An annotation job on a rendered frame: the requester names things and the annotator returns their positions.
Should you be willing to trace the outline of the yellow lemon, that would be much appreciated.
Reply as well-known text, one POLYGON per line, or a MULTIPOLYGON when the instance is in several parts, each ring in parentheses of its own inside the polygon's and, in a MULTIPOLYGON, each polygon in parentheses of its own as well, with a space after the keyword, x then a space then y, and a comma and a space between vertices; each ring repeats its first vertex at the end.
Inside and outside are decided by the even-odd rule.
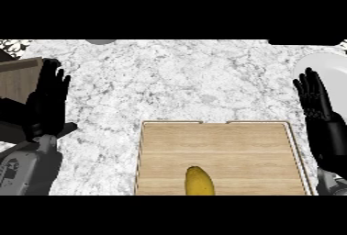
POLYGON ((185 171, 184 189, 187 195, 212 196, 215 194, 211 178, 197 166, 191 166, 185 171))

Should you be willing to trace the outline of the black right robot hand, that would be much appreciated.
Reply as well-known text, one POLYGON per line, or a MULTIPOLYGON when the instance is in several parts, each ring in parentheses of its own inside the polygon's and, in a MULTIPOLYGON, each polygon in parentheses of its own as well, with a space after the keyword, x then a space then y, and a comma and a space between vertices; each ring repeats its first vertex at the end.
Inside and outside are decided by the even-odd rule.
POLYGON ((347 123, 332 109, 318 74, 305 72, 292 80, 305 115, 305 133, 318 167, 347 180, 347 123))

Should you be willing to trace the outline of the wooden cabinet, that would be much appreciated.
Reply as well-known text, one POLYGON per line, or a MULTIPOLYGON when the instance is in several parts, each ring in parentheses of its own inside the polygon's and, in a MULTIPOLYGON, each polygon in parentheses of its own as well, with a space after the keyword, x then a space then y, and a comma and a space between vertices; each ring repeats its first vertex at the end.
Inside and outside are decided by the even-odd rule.
POLYGON ((0 97, 25 103, 36 88, 41 64, 41 57, 14 60, 0 49, 0 97))

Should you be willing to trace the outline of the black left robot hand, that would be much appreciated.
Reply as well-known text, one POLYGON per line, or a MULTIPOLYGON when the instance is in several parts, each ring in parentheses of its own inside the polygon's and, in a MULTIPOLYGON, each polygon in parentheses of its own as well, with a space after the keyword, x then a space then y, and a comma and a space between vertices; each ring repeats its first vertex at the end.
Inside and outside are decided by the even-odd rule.
POLYGON ((56 136, 63 130, 70 76, 58 66, 58 60, 42 60, 36 88, 25 101, 22 128, 27 142, 35 142, 42 135, 56 136))

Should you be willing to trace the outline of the black appliance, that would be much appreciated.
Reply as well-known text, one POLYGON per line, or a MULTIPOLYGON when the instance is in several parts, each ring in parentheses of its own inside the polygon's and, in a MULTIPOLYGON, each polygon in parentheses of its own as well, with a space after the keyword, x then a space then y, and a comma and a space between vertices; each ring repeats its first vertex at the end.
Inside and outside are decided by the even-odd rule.
POLYGON ((343 39, 268 39, 271 45, 336 46, 343 39))

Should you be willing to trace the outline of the white plate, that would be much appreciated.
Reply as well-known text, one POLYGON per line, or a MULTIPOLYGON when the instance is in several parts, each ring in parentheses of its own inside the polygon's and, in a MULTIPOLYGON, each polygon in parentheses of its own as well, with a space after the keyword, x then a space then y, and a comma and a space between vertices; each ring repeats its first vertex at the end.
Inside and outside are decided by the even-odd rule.
POLYGON ((329 95, 332 109, 347 121, 347 55, 312 53, 296 62, 292 77, 309 67, 318 74, 329 95))

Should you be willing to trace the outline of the grey round object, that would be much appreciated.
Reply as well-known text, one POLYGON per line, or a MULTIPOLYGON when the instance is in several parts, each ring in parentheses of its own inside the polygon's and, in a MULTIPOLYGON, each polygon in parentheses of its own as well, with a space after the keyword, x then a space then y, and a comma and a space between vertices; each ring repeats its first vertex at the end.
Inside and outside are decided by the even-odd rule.
POLYGON ((107 45, 115 39, 85 39, 85 41, 92 45, 107 45))

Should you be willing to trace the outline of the wooden tray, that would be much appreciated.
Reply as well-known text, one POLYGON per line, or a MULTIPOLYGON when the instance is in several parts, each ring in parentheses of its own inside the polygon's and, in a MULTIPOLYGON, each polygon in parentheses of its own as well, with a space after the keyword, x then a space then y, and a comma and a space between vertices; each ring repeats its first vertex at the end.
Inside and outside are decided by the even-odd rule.
POLYGON ((149 121, 140 125, 135 195, 181 195, 200 167, 218 195, 315 194, 287 121, 149 121))

